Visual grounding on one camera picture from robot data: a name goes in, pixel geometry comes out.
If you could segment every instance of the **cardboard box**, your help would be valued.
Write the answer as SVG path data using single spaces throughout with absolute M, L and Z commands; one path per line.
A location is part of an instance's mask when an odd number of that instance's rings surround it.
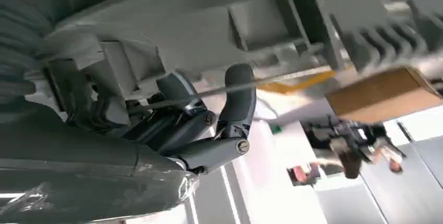
M 337 116 L 362 123 L 387 121 L 442 103 L 419 71 L 409 67 L 375 74 L 326 98 Z

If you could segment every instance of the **yellow strip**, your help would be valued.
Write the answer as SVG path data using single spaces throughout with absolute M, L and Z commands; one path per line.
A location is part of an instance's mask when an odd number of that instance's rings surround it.
M 312 77 L 306 81 L 303 81 L 301 83 L 298 83 L 296 85 L 286 85 L 283 83 L 272 82 L 272 83 L 261 85 L 258 88 L 261 90 L 265 90 L 265 91 L 269 91 L 269 92 L 278 92 L 278 93 L 285 95 L 288 93 L 292 93 L 292 92 L 306 89 L 310 86 L 313 86 L 315 84 L 318 84 L 318 83 L 326 81 L 330 78 L 333 78 L 334 76 L 335 76 L 335 71 L 331 70 L 328 72 L 317 74 L 314 77 Z

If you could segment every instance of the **robotic hand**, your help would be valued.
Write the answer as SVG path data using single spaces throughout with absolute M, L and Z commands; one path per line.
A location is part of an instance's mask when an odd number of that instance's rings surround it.
M 253 80 L 249 65 L 230 67 L 225 75 L 226 104 L 218 119 L 216 135 L 178 147 L 169 152 L 169 157 L 182 160 L 187 170 L 201 174 L 210 173 L 248 152 L 247 138 L 257 100 L 255 87 L 233 92 L 229 92 L 229 88 Z
M 164 157 L 178 161 L 196 174 L 210 173 L 249 150 L 249 128 L 255 111 L 255 87 L 229 91 L 253 82 L 247 64 L 231 66 L 225 74 L 226 104 L 217 122 L 214 137 L 198 139 L 216 120 L 198 97 L 192 83 L 180 72 L 157 80 L 159 100 L 179 101 L 172 107 L 154 110 L 122 137 L 143 143 Z

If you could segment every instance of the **screw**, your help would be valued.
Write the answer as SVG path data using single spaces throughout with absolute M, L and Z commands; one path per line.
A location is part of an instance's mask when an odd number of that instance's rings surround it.
M 203 120 L 205 121 L 206 125 L 213 125 L 215 123 L 215 114 L 210 112 L 207 115 L 205 115 L 205 117 L 203 118 Z
M 138 120 L 139 120 L 139 121 L 143 121 L 143 120 L 145 120 L 146 118 L 148 118 L 148 116 L 145 115 L 145 114 L 143 114 L 143 115 L 140 115 L 140 116 L 138 117 Z
M 241 139 L 237 142 L 237 152 L 241 155 L 249 151 L 249 142 L 246 139 Z

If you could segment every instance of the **person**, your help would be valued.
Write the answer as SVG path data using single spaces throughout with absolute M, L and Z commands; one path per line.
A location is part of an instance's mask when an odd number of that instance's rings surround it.
M 378 163 L 381 157 L 384 157 L 389 164 L 389 170 L 395 174 L 402 174 L 402 155 L 390 147 L 387 137 L 378 137 L 375 144 L 375 151 L 372 153 L 373 163 Z

